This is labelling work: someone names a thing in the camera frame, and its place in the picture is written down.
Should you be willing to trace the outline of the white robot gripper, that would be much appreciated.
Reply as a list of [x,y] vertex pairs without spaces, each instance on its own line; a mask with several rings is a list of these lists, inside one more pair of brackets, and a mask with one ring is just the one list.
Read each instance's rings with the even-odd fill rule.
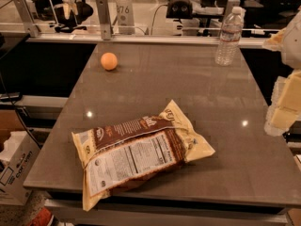
[[287,132],[301,115],[301,11],[286,29],[265,40],[262,47],[274,52],[281,50],[282,63],[297,69],[287,78],[279,76],[274,84],[264,130],[276,137]]

